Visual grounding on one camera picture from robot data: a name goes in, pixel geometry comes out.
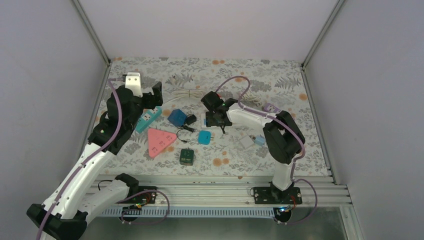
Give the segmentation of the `light blue plug adapter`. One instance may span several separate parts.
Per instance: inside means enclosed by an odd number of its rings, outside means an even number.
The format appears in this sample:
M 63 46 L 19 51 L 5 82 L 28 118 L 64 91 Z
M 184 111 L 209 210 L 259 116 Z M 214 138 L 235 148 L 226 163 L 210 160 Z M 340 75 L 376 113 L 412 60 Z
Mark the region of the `light blue plug adapter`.
M 212 133 L 210 131 L 201 130 L 198 133 L 197 141 L 201 145 L 209 145 L 213 139 L 214 137 L 212 136 Z

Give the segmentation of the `dark blue cube socket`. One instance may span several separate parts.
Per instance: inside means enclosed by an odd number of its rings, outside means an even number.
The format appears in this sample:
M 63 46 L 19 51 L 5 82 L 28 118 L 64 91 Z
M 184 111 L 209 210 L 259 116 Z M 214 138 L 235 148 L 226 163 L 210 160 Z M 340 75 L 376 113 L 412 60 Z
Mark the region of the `dark blue cube socket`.
M 174 109 L 167 120 L 175 127 L 181 127 L 185 124 L 187 115 L 180 109 Z

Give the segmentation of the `dark green cube adapter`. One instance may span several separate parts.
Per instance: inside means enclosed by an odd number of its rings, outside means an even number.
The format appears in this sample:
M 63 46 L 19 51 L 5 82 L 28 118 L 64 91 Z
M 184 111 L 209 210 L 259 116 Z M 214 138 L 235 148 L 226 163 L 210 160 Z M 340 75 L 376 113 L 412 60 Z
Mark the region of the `dark green cube adapter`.
M 189 148 L 183 148 L 180 151 L 179 163 L 183 166 L 192 166 L 194 164 L 195 152 Z

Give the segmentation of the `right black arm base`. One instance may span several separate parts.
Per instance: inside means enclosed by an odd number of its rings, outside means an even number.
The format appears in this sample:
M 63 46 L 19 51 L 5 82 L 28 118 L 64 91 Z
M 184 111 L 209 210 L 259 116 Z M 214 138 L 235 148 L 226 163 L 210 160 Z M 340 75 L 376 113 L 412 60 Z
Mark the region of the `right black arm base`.
M 253 187 L 251 195 L 256 205 L 276 205 L 273 207 L 272 216 L 278 223 L 287 223 L 292 216 L 292 210 L 303 203 L 300 188 L 294 184 L 286 190 L 280 190 L 273 184 L 269 187 Z

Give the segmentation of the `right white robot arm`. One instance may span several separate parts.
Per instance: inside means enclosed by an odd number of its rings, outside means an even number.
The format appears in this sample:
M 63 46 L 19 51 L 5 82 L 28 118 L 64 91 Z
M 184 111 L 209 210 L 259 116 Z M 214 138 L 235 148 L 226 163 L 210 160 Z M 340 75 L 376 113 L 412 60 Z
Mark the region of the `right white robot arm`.
M 201 102 L 206 107 L 205 125 L 226 127 L 242 125 L 262 130 L 270 156 L 275 161 L 275 171 L 269 187 L 259 193 L 256 204 L 282 204 L 295 196 L 294 166 L 305 154 L 305 137 L 287 111 L 265 112 L 243 105 L 239 100 L 223 100 L 208 92 Z

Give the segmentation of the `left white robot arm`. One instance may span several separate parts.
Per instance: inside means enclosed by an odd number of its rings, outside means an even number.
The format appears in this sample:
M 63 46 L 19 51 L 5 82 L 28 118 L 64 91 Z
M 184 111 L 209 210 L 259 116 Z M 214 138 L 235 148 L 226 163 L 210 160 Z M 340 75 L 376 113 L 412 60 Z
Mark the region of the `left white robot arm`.
M 87 192 L 105 165 L 133 134 L 144 110 L 163 104 L 162 83 L 143 92 L 140 83 L 112 88 L 107 110 L 88 137 L 80 158 L 57 189 L 43 202 L 32 204 L 26 214 L 37 226 L 38 240 L 78 240 L 88 225 L 111 205 L 134 202 L 138 181 L 120 174 L 92 196 Z

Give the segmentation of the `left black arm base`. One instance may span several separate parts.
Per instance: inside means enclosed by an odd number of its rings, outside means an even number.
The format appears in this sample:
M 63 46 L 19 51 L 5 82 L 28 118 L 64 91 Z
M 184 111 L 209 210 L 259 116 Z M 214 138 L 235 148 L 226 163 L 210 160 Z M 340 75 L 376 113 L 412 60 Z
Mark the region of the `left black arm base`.
M 121 210 L 122 219 L 127 222 L 133 222 L 138 219 L 138 215 L 142 213 L 143 207 L 149 204 L 154 204 L 156 201 L 157 193 L 155 191 L 145 192 L 137 196 L 131 197 L 127 200 L 119 201 L 119 204 L 129 204 L 124 206 Z

